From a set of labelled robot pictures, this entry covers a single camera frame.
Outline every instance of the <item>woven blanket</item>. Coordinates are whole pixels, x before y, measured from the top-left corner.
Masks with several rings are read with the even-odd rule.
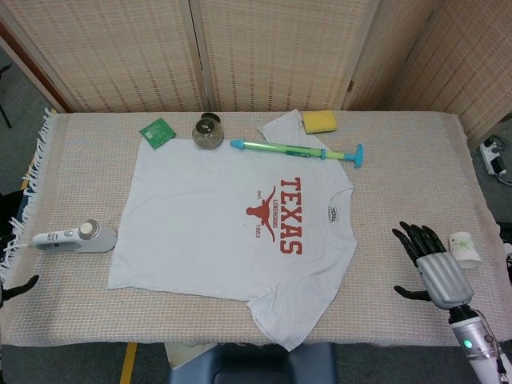
[[[227,138],[262,139],[256,128],[280,113],[220,113]],[[113,228],[123,212],[141,140],[157,118],[190,138],[200,113],[58,114],[38,144],[33,187],[18,244],[41,232],[93,218]],[[354,184],[351,220],[358,248],[336,299],[306,342],[456,345],[448,313],[398,296],[393,285],[422,289],[418,272],[391,229],[400,220],[428,225],[446,241],[472,233],[483,265],[467,270],[472,306],[497,337],[512,338],[512,289],[498,226],[486,207],[457,116],[433,112],[336,113],[338,130],[318,137],[332,150],[366,148],[365,164],[343,166]],[[186,164],[169,164],[186,166]],[[108,290],[111,253],[43,254],[17,248],[3,270],[6,286],[41,277],[6,302],[2,343],[56,346],[79,342],[268,343],[244,302],[138,289]]]

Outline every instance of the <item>white fringe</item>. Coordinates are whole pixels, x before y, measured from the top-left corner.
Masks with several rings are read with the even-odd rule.
[[[34,164],[29,167],[29,171],[24,180],[29,181],[29,188],[23,191],[25,196],[28,196],[28,202],[22,213],[22,222],[19,222],[16,218],[11,218],[10,224],[13,226],[14,239],[9,242],[6,248],[6,256],[2,263],[0,263],[0,279],[5,282],[12,265],[12,261],[17,256],[18,251],[21,247],[26,247],[27,244],[23,244],[23,235],[26,233],[26,224],[30,220],[31,216],[35,212],[35,208],[40,203],[40,196],[38,191],[42,188],[44,178],[40,178],[41,174],[46,171],[48,163],[47,150],[49,144],[52,142],[53,131],[50,129],[50,117],[51,112],[45,108],[46,115],[43,116],[45,123],[42,125],[39,131],[38,143],[34,155]]]

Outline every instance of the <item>t-shirt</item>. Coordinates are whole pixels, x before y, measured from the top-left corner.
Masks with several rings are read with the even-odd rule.
[[[260,129],[269,142],[325,147],[292,111]],[[288,350],[338,292],[356,241],[353,187],[340,163],[174,139],[142,141],[109,288],[248,301],[255,324]]]

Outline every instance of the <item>yellow sponge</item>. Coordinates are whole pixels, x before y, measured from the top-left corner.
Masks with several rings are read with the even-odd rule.
[[[317,110],[315,112],[302,112],[304,130],[307,134],[331,132],[336,130],[336,118],[332,110]]]

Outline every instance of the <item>robotic hand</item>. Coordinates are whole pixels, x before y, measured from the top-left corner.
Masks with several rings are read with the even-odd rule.
[[[418,268],[426,290],[412,292],[395,286],[404,298],[432,301],[450,312],[452,331],[470,360],[482,384],[509,383],[507,371],[512,365],[501,352],[485,316],[468,305],[474,295],[457,260],[446,252],[436,233],[428,226],[409,226],[400,222],[407,233],[393,229],[414,266]]]

